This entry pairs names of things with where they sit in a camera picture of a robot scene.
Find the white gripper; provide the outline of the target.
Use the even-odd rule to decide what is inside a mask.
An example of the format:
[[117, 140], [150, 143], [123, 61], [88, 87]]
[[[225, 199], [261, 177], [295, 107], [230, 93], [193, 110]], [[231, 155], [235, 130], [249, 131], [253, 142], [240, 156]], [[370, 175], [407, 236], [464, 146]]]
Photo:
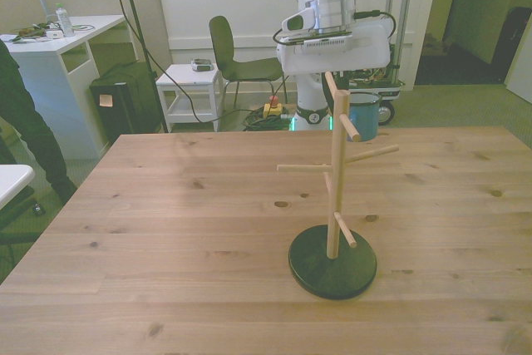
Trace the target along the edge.
[[277, 45], [277, 56], [287, 75], [342, 72], [342, 89], [352, 89], [350, 71], [386, 66], [390, 61], [387, 30], [380, 24], [355, 27], [342, 36], [307, 39]]

